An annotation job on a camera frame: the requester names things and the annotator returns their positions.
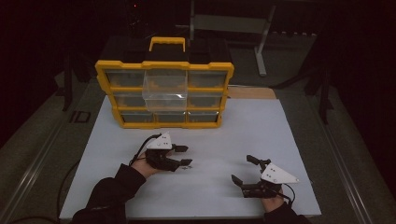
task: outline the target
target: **dark background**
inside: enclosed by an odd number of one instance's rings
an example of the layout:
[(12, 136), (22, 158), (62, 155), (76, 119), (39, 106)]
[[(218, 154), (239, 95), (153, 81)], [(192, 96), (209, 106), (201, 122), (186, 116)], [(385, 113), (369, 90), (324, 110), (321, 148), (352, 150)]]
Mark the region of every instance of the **dark background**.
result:
[[(214, 11), (210, 2), (214, 1), (197, 1), (197, 9), (222, 13)], [(235, 2), (222, 0), (219, 4), (224, 13), (260, 14), (244, 11)], [(244, 2), (248, 8), (249, 1)], [(327, 18), (329, 8), (333, 14)], [(392, 173), (396, 161), (395, 9), (390, 0), (337, 7), (284, 5), (278, 8), (272, 29), (289, 29), (288, 20), (297, 23), (292, 29), (307, 29), (304, 20), (296, 18), (309, 13), (327, 20), (306, 62), (316, 64), (333, 56), (332, 85), (396, 197)], [(1, 1), (0, 147), (57, 91), (53, 78), (64, 70), (67, 51), (78, 79), (87, 81), (94, 76), (93, 65), (110, 35), (187, 35), (188, 30), (177, 31), (174, 24), (189, 24), (189, 13), (189, 1), (185, 0)]]

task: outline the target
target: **plastic organizer box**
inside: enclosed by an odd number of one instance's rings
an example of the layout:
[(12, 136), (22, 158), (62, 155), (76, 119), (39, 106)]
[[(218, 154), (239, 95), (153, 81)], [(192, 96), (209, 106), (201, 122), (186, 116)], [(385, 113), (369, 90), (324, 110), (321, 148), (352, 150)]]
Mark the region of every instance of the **plastic organizer box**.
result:
[(217, 128), (233, 64), (222, 39), (114, 36), (97, 78), (122, 128)]

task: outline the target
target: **clear plastic drawer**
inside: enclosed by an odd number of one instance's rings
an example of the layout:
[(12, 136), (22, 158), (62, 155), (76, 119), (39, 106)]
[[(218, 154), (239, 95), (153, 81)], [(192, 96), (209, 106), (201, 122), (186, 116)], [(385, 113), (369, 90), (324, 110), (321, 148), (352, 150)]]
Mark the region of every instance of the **clear plastic drawer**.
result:
[(221, 88), (226, 77), (227, 71), (190, 70), (189, 87)]
[(158, 122), (165, 123), (182, 123), (186, 120), (184, 111), (163, 111), (155, 113)]
[(132, 123), (151, 123), (154, 121), (152, 113), (148, 111), (128, 111), (123, 110), (120, 112), (124, 122)]
[(144, 69), (106, 69), (105, 74), (112, 87), (142, 87)]
[(223, 92), (189, 92), (188, 106), (220, 107)]
[(120, 91), (114, 92), (114, 99), (117, 106), (145, 106), (146, 102), (141, 91)]
[(216, 122), (218, 120), (219, 111), (189, 111), (189, 122)]

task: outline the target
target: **table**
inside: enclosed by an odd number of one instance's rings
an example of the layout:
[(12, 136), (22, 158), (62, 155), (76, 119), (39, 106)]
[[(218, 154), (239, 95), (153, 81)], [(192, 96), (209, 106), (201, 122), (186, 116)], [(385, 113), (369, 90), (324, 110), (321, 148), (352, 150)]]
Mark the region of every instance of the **table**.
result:
[[(189, 150), (172, 156), (193, 159), (189, 169), (159, 173), (126, 204), (129, 219), (256, 218), (263, 210), (258, 199), (245, 199), (231, 175), (245, 183), (260, 179), (260, 167), (246, 161), (250, 154), (272, 162), (300, 179), (291, 184), (298, 214), (320, 215), (320, 209), (295, 145), (289, 124), (277, 99), (229, 99), (223, 123), (217, 129), (122, 129), (111, 116), (105, 98), (76, 176), (68, 192), (61, 219), (83, 208), (93, 186), (114, 176), (120, 163), (128, 163), (143, 141), (169, 132), (172, 142)], [(286, 195), (292, 196), (288, 188)]]

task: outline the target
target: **black cable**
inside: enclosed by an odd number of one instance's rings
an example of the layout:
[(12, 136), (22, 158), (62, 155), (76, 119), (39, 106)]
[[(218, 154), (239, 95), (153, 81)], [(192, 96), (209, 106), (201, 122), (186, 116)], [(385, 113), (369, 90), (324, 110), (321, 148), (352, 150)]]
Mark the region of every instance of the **black cable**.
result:
[(289, 198), (289, 206), (291, 207), (291, 206), (293, 205), (293, 203), (294, 203), (294, 200), (296, 199), (296, 193), (295, 193), (294, 190), (291, 188), (291, 186), (289, 186), (288, 184), (284, 184), (284, 185), (288, 186), (289, 189), (291, 189), (291, 192), (293, 193), (293, 199), (290, 200), (290, 198)]
[(19, 218), (19, 219), (16, 219), (16, 220), (13, 220), (13, 221), (9, 222), (8, 224), (14, 224), (14, 223), (22, 222), (24, 220), (29, 220), (29, 219), (42, 219), (42, 220), (46, 220), (46, 221), (48, 221), (50, 223), (60, 224), (60, 222), (58, 222), (57, 220), (54, 220), (54, 219), (52, 219), (50, 217), (40, 217), (40, 216), (22, 217), (22, 218)]
[(153, 139), (153, 138), (158, 138), (158, 137), (160, 137), (160, 136), (161, 136), (161, 134), (154, 134), (154, 135), (150, 136), (148, 139), (146, 139), (146, 141), (142, 144), (142, 146), (139, 148), (139, 150), (137, 151), (137, 153), (134, 154), (134, 158), (131, 159), (131, 161), (129, 161), (129, 166), (131, 166), (131, 165), (137, 160), (137, 158), (138, 158), (139, 155), (140, 155), (140, 152), (142, 151), (143, 147), (146, 145), (146, 143), (147, 143), (149, 140), (151, 140), (151, 139)]
[(8, 224), (15, 224), (18, 222), (22, 222), (25, 220), (29, 220), (29, 219), (42, 219), (42, 220), (46, 220), (48, 222), (54, 223), (54, 224), (60, 224), (61, 220), (59, 219), (59, 215), (61, 214), (61, 205), (60, 205), (60, 200), (61, 200), (61, 194), (62, 194), (62, 189), (64, 187), (64, 182), (66, 181), (67, 177), (69, 177), (70, 173), (77, 167), (77, 165), (79, 164), (80, 160), (78, 160), (66, 173), (66, 175), (64, 176), (64, 179), (62, 180), (61, 186), (58, 190), (58, 197), (56, 200), (56, 220), (52, 219), (50, 217), (42, 217), (42, 216), (32, 216), (32, 217), (22, 217), (22, 218), (18, 218), (16, 220), (13, 220), (11, 222), (9, 222)]
[(64, 182), (66, 181), (67, 177), (69, 177), (70, 173), (77, 167), (81, 160), (76, 161), (76, 163), (67, 171), (66, 175), (64, 176), (64, 179), (62, 180), (61, 186), (59, 187), (58, 190), (58, 197), (56, 198), (56, 217), (58, 218), (58, 222), (61, 223), (61, 220), (59, 219), (59, 215), (61, 214), (61, 194), (62, 194), (62, 189), (64, 188)]

